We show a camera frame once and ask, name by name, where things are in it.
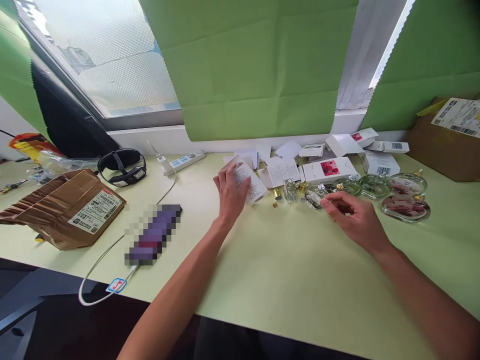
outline white wall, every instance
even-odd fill
[[[0,96],[0,129],[12,135],[23,133],[38,133],[20,114]],[[0,132],[0,158],[17,160],[25,157],[20,152],[9,147],[8,143],[12,138]]]

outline plastic bag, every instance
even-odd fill
[[[28,174],[28,179],[43,185],[64,173],[75,170],[90,169],[95,172],[97,171],[99,158],[71,159],[53,151],[42,150],[37,162],[41,165],[41,168],[36,168],[34,173]]]

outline green paper sheet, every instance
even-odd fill
[[[478,93],[479,19],[471,0],[416,0],[361,128],[406,130],[434,97]]]
[[[358,0],[140,0],[192,141],[329,133]]]
[[[0,49],[0,95],[49,138],[32,81],[30,43],[18,25],[17,9],[10,0],[0,0]]]

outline pink flower image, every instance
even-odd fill
[[[351,137],[352,137],[353,140],[355,140],[355,141],[360,141],[360,140],[363,139],[362,135],[360,135],[359,132],[354,133]]]
[[[322,162],[321,169],[323,170],[323,174],[325,174],[325,176],[337,175],[340,173],[340,170],[337,167],[335,161]]]

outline desk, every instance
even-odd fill
[[[406,224],[380,214],[391,241],[457,302],[480,317],[480,183],[455,183],[407,155],[402,171],[423,168],[431,217]],[[361,171],[360,159],[352,157]],[[170,187],[154,157],[139,184],[115,190],[128,206],[91,247],[59,251],[34,241],[26,226],[0,225],[0,256],[83,277],[125,229],[134,228]],[[181,204],[181,223],[154,266],[141,267],[122,292],[152,301],[218,214],[212,177],[223,166],[211,154],[179,172],[164,204]],[[5,208],[17,200],[1,200]],[[293,338],[369,359],[433,359],[420,330],[376,263],[348,239],[325,212],[273,194],[246,207],[226,239],[199,315]],[[379,210],[380,202],[375,203]],[[91,279],[126,276],[126,236],[100,262]]]

